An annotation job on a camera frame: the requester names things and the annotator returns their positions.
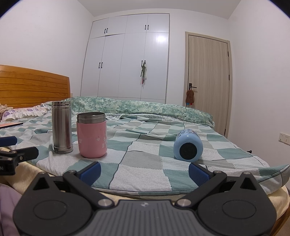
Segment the white wardrobe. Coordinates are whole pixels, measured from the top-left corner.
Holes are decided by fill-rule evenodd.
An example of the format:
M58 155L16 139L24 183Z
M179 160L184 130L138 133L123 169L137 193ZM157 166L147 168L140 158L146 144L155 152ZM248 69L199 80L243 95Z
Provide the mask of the white wardrobe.
M169 14L138 14L93 22L81 96L165 103ZM142 84L141 66L146 62Z

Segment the blue gripper pad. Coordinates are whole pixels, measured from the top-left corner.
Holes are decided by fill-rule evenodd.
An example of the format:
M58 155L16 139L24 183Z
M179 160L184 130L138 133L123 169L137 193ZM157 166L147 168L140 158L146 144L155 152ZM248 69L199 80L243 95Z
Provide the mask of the blue gripper pad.
M198 185L204 184L206 181L208 181L211 178L211 173L207 169L204 169L203 167L198 167L194 165L193 163L190 163L188 167L188 174L189 177Z
M94 162L77 173L79 179L91 186L101 175L101 164Z
M7 147L17 144L17 138L15 136L0 138L0 147Z

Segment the blue and white checkered blanket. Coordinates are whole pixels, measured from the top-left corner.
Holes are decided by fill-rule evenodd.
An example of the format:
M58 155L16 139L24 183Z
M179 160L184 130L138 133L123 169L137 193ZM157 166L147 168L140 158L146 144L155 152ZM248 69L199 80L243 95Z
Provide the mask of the blue and white checkered blanket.
M0 130L2 136L16 136L12 149L36 146L37 159L30 163L54 175L69 169L81 170L94 161L102 168L93 187L109 193L139 197L186 194L197 188L188 175L188 162L174 158L176 135L185 128L196 131L204 151L199 164L210 171L221 170L229 176L251 172L267 194L289 180L289 165L270 167L265 161L229 142L212 128L184 121L164 121L126 116L107 121L107 147L104 157L87 159L79 154L76 115L72 117L73 152L53 152L51 111L41 117L19 119L23 126Z

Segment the green floral quilt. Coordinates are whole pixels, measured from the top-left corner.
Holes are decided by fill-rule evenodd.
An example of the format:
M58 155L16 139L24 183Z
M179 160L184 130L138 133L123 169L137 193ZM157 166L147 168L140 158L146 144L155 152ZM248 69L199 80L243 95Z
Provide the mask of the green floral quilt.
M142 101L120 101L101 97L72 97L66 99L66 101L71 101L72 111L74 112L99 111L113 114L155 114L214 128L212 115L184 106Z

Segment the wall socket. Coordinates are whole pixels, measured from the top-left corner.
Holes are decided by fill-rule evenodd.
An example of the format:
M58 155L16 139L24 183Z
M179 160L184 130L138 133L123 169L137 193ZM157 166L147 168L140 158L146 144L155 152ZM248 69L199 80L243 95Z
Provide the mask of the wall socket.
M285 133L280 133L279 142L290 145L290 135Z

